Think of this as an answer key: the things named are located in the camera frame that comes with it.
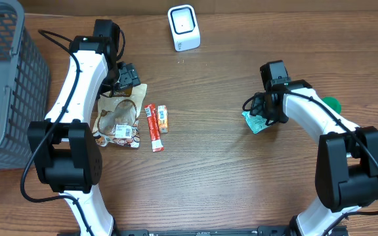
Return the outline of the grey plastic mesh basket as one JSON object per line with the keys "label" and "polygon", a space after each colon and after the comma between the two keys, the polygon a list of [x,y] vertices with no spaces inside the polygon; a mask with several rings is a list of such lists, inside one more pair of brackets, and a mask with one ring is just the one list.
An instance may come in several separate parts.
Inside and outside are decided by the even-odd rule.
{"label": "grey plastic mesh basket", "polygon": [[0,169],[22,168],[27,130],[45,117],[51,74],[25,27],[18,1],[0,0]]}

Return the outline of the white brown snack bag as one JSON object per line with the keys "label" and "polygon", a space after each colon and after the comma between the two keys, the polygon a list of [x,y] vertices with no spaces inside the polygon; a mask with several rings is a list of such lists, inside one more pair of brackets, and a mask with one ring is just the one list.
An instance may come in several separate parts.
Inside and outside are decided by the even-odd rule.
{"label": "white brown snack bag", "polygon": [[146,84],[140,84],[116,92],[112,97],[100,97],[97,102],[98,116],[93,125],[93,136],[99,146],[140,146],[138,117],[147,88]]}

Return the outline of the teal orange soup packet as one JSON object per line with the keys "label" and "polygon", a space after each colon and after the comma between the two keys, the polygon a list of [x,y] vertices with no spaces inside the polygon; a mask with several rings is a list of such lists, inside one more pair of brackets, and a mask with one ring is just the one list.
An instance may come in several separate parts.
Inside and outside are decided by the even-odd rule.
{"label": "teal orange soup packet", "polygon": [[248,111],[243,111],[242,115],[253,134],[258,134],[260,131],[268,128],[268,125],[266,125],[266,119],[260,115],[252,116]]}

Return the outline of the white barcode scanner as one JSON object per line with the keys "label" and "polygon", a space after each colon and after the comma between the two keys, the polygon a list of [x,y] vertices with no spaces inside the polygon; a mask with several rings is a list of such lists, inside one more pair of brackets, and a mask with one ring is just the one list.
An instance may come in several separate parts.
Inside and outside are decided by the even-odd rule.
{"label": "white barcode scanner", "polygon": [[177,52],[198,48],[200,29],[191,5],[171,7],[167,12],[174,48]]}

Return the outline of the green white cup container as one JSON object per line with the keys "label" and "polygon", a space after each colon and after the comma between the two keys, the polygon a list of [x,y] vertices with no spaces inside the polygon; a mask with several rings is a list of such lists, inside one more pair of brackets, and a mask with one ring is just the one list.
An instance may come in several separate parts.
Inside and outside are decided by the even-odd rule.
{"label": "green white cup container", "polygon": [[322,101],[327,104],[331,109],[333,109],[336,113],[340,114],[342,111],[341,103],[334,97],[324,97]]}

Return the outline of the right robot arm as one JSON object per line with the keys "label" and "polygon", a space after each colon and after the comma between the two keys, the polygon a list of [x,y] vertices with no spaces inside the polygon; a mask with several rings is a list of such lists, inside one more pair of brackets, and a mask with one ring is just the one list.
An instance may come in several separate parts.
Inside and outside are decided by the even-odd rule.
{"label": "right robot arm", "polygon": [[317,197],[287,226],[261,226],[262,235],[347,235],[351,216],[378,215],[378,130],[348,121],[305,80],[292,80],[281,60],[260,68],[263,92],[243,104],[248,123],[265,127],[294,120],[317,143]]}

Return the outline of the orange Kleenex tissue pack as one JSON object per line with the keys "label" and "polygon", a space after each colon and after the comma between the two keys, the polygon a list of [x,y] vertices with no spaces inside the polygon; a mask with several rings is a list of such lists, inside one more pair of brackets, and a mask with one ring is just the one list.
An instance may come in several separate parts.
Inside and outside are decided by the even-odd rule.
{"label": "orange Kleenex tissue pack", "polygon": [[160,105],[157,107],[157,123],[159,131],[162,134],[169,132],[168,110],[165,105]]}

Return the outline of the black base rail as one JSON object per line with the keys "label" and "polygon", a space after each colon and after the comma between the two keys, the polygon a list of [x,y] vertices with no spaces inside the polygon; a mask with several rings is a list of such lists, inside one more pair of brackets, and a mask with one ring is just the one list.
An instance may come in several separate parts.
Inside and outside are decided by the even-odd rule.
{"label": "black base rail", "polygon": [[257,229],[218,229],[192,231],[148,231],[147,229],[120,230],[120,236],[282,236],[285,226],[259,226]]}

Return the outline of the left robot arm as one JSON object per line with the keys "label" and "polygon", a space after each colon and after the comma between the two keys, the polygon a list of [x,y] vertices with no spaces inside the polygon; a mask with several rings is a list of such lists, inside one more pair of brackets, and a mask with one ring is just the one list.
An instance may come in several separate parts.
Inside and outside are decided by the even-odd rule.
{"label": "left robot arm", "polygon": [[111,98],[140,84],[130,64],[121,61],[125,36],[112,20],[98,19],[91,36],[77,36],[64,50],[70,66],[58,98],[43,121],[32,121],[28,142],[32,156],[24,169],[20,191],[25,199],[25,181],[35,166],[41,183],[55,192],[41,202],[65,200],[77,223],[79,235],[118,235],[98,183],[102,155],[90,130],[91,113],[102,96]]}

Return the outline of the red snack packet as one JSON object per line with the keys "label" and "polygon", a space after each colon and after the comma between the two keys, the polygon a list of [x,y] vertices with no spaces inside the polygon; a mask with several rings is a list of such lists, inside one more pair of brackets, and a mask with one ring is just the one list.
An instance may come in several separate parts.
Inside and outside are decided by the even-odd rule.
{"label": "red snack packet", "polygon": [[164,147],[163,147],[163,144],[161,143],[155,105],[148,104],[147,106],[144,107],[144,110],[146,112],[148,126],[150,129],[152,151],[153,152],[163,151]]}

